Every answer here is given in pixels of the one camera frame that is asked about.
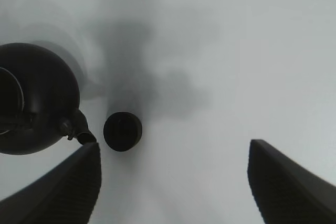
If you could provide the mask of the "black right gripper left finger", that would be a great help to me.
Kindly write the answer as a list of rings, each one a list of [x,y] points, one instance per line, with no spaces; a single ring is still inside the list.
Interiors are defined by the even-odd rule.
[[[1,200],[1,223],[88,223],[102,184],[100,147],[87,143]]]

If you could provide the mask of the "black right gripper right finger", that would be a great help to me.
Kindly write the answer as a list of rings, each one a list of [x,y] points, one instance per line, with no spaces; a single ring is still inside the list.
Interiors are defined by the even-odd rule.
[[[335,186],[264,140],[251,140],[247,168],[264,223],[335,223]]]

